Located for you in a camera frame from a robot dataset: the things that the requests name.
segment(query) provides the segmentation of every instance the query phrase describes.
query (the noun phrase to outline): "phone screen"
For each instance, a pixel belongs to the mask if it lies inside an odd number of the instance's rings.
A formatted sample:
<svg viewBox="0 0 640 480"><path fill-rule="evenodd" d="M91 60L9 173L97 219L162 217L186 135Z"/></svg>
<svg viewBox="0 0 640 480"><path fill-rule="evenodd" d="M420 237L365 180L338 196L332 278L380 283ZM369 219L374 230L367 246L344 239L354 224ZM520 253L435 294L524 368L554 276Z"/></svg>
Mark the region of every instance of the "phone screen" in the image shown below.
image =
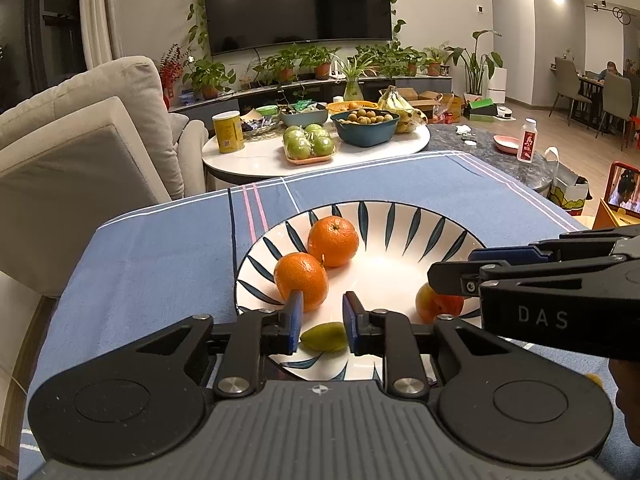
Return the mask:
<svg viewBox="0 0 640 480"><path fill-rule="evenodd" d="M616 166L608 194L607 203L614 210L640 213L640 172Z"/></svg>

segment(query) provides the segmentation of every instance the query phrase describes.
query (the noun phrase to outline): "blue tablecloth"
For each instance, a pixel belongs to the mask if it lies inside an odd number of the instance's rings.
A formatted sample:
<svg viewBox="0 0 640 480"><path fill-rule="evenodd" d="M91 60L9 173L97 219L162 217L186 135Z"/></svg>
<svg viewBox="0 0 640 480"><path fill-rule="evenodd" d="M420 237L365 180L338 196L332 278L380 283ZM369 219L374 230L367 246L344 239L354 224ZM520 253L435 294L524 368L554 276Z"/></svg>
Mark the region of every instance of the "blue tablecloth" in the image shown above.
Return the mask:
<svg viewBox="0 0 640 480"><path fill-rule="evenodd" d="M318 170L129 213L100 227L84 252L51 320L29 398L52 375L191 314L234 320L234 266L252 243L300 211L351 200L432 209L487 246L527 244L582 228L515 179L461 152ZM597 373L614 395L606 360L526 347ZM25 479L43 462L26 417L21 442L18 477ZM640 451L619 412L601 462L621 480L638 477Z"/></svg>

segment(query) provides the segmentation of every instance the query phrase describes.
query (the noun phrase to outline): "window curtain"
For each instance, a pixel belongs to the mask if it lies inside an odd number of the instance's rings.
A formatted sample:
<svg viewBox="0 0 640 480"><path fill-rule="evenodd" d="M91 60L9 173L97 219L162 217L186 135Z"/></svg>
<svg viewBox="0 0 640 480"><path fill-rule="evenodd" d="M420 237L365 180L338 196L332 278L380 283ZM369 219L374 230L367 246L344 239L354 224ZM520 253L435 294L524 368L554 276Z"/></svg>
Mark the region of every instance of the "window curtain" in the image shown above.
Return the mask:
<svg viewBox="0 0 640 480"><path fill-rule="evenodd" d="M80 22L88 69L123 56L118 0L80 0Z"/></svg>

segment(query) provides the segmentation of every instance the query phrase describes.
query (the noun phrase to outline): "pink bowl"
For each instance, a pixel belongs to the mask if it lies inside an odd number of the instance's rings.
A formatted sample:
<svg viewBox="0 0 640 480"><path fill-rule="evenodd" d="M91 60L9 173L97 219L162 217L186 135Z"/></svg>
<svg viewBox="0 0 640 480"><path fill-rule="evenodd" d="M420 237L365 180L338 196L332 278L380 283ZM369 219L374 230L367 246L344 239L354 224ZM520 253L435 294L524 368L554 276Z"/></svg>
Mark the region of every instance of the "pink bowl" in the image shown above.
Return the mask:
<svg viewBox="0 0 640 480"><path fill-rule="evenodd" d="M505 137L502 135L494 136L495 147L503 153L516 155L520 146L520 141L514 137Z"/></svg>

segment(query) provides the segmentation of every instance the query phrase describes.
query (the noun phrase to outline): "yellow can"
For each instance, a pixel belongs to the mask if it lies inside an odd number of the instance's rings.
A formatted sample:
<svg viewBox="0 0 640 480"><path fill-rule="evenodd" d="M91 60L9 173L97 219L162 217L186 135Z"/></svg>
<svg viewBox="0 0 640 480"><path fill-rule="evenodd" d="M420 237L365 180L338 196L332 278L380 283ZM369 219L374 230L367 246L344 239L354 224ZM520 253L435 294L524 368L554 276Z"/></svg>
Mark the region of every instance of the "yellow can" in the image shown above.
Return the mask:
<svg viewBox="0 0 640 480"><path fill-rule="evenodd" d="M214 115L212 119L220 153L237 152L244 148L240 112L224 112Z"/></svg>

